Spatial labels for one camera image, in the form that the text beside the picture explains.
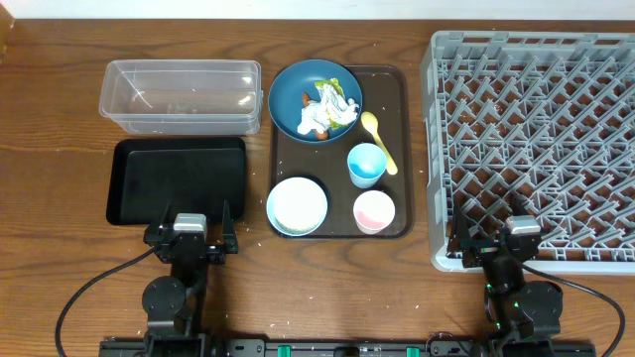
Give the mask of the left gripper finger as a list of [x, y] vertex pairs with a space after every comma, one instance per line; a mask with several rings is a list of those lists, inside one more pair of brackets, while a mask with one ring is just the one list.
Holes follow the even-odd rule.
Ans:
[[166, 204], [164, 213], [161, 216], [161, 219], [158, 224], [158, 232], [162, 233], [166, 229], [170, 229], [172, 227], [170, 221], [170, 214], [172, 210], [172, 202], [169, 200]]
[[231, 218], [230, 206], [227, 200], [223, 202], [223, 215], [222, 215], [222, 238], [224, 247], [236, 247], [237, 236], [233, 227], [233, 220]]

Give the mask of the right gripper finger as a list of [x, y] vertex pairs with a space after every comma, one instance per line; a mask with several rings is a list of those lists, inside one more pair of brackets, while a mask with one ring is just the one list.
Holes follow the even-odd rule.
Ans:
[[447, 249], [449, 251], [465, 251], [469, 248], [471, 235], [465, 214], [459, 205], [453, 208], [452, 225]]
[[511, 208], [513, 216], [526, 216], [530, 214], [524, 206], [524, 196], [516, 191], [513, 191], [511, 194]]

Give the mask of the light blue rice bowl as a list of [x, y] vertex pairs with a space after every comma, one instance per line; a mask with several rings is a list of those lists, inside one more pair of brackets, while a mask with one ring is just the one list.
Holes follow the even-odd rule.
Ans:
[[277, 183], [267, 198], [269, 223], [280, 234], [300, 237], [317, 230], [328, 212], [324, 190], [309, 178], [286, 178]]

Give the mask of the pink cup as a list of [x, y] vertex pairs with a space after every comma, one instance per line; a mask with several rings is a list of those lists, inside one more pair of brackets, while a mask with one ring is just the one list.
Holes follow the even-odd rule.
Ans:
[[380, 190], [361, 193], [353, 203], [353, 217], [358, 229], [369, 235], [379, 233], [394, 219], [396, 207], [392, 198]]

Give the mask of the light blue cup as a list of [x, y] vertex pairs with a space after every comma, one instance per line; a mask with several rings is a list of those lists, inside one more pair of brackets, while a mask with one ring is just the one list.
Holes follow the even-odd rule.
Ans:
[[359, 188], [369, 188], [386, 172], [388, 161], [377, 145], [361, 143], [349, 151], [346, 164], [352, 183]]

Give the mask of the orange carrot piece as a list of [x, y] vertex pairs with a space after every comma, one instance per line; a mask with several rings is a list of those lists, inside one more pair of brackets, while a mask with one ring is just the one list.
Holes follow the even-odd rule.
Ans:
[[[304, 92], [302, 94], [302, 101], [303, 101], [303, 106], [304, 107], [308, 107], [310, 104], [312, 104], [312, 100], [310, 99], [309, 95]], [[313, 133], [316, 135], [316, 138], [320, 141], [324, 141], [327, 140], [329, 137], [329, 134], [327, 131], [324, 132], [319, 132], [317, 129], [313, 129]]]

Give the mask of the white tissue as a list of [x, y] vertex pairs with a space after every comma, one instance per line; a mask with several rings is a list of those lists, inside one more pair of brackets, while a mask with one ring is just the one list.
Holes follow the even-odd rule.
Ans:
[[301, 123], [298, 125], [297, 132], [301, 135], [308, 135], [317, 129], [319, 132], [329, 131], [328, 115], [331, 114], [333, 119], [346, 127], [351, 124], [359, 113], [360, 106], [353, 99], [339, 99], [335, 97], [332, 88], [327, 85], [323, 94], [319, 94], [319, 100], [312, 100], [312, 104], [302, 108]]

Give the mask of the green yellow wrapper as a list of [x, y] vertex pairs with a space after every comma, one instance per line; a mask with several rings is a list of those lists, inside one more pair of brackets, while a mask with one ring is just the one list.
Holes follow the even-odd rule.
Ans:
[[[325, 80], [318, 80], [315, 82], [315, 87], [317, 88], [318, 92], [320, 94], [323, 94], [325, 87], [329, 85], [332, 90], [335, 93], [335, 97], [344, 100], [345, 99], [345, 95], [344, 95], [344, 91], [341, 87], [341, 85], [339, 84], [339, 81], [337, 78], [331, 78], [331, 79], [325, 79]], [[333, 116], [331, 114], [328, 115], [328, 122], [331, 128], [333, 129], [337, 129], [342, 127], [342, 124], [340, 122], [337, 122], [333, 119]]]

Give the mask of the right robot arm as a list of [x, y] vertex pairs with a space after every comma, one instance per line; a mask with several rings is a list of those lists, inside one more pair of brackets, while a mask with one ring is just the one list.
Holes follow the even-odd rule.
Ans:
[[523, 264], [539, 253], [542, 228], [517, 200], [512, 215], [493, 236], [477, 239], [465, 213], [453, 209], [447, 250], [462, 255], [466, 269], [480, 268], [486, 278], [486, 316], [496, 328], [472, 348], [472, 356], [554, 356], [551, 337], [561, 331], [563, 291], [550, 282], [528, 282]]

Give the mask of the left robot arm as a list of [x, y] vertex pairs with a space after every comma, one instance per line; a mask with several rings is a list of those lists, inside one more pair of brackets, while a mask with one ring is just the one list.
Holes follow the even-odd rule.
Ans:
[[200, 213], [179, 213], [163, 217], [144, 232], [144, 242], [164, 264], [171, 266], [146, 286], [142, 306], [148, 315], [144, 354], [148, 357], [217, 357], [225, 354], [223, 343], [201, 325], [208, 283], [208, 268], [222, 265], [226, 256], [238, 252], [238, 243], [228, 202], [221, 213], [222, 242], [205, 242], [207, 219]]

